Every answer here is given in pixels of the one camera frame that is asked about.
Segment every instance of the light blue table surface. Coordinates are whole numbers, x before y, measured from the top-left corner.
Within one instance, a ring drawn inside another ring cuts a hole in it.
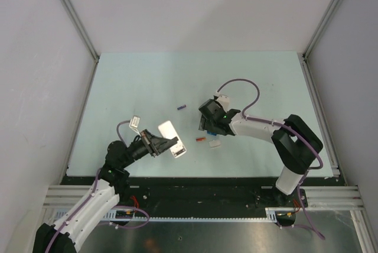
[[[250,79],[261,96],[248,114],[269,119],[294,113],[322,139],[296,52],[208,52],[208,53],[105,53],[100,57],[70,157],[68,176],[94,176],[105,162],[110,142],[118,140],[116,125],[134,114],[141,117],[139,130],[160,135],[157,126],[170,120],[187,147],[174,159],[169,151],[146,156],[129,166],[131,176],[146,177],[277,177],[284,166],[273,146],[251,137],[220,136],[221,146],[209,147],[209,139],[198,130],[198,107],[212,98],[224,82],[237,77]],[[231,83],[222,93],[231,97],[231,108],[243,109],[256,91],[244,82]],[[187,107],[177,111],[177,107]],[[126,142],[136,135],[121,127]],[[310,176],[331,177],[325,150],[324,168]]]

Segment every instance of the blue marker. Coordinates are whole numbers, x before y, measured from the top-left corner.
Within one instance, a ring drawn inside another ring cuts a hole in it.
[[[178,107],[177,110],[180,110],[180,109],[185,108],[185,107],[187,107],[186,104],[184,104],[183,106]]]
[[[209,131],[207,131],[206,133],[208,133],[209,135],[213,135],[213,136],[217,135],[217,133],[213,133],[213,132],[209,132]]]

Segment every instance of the white wall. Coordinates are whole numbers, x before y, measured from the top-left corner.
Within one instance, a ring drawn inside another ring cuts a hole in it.
[[[94,64],[59,0],[1,0],[0,11],[4,252],[23,216],[57,182]]]
[[[72,0],[100,52],[302,52],[331,0]]]
[[[341,166],[378,236],[378,0],[344,0],[309,59]]]

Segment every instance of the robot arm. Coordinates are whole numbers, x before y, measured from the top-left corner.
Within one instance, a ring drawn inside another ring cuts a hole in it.
[[[284,204],[315,160],[315,155],[303,142],[294,141],[292,134],[281,126],[289,126],[298,132],[317,153],[323,148],[322,142],[297,115],[290,115],[284,120],[267,120],[255,116],[253,120],[247,120],[240,110],[228,110],[229,103],[227,96],[219,95],[202,104],[199,107],[202,113],[200,129],[220,135],[249,136],[274,144],[285,166],[275,184],[278,191],[273,195],[279,204]]]
[[[129,147],[121,141],[110,143],[104,166],[89,191],[52,226],[44,223],[35,235],[33,253],[77,253],[91,231],[119,202],[128,201],[129,173],[124,169],[147,154],[158,156],[178,142],[161,138],[146,129]]]

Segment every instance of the small white block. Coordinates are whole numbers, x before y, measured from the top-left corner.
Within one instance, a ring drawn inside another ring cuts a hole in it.
[[[210,145],[210,148],[216,148],[220,146],[220,140],[212,140],[208,142],[208,144]]]

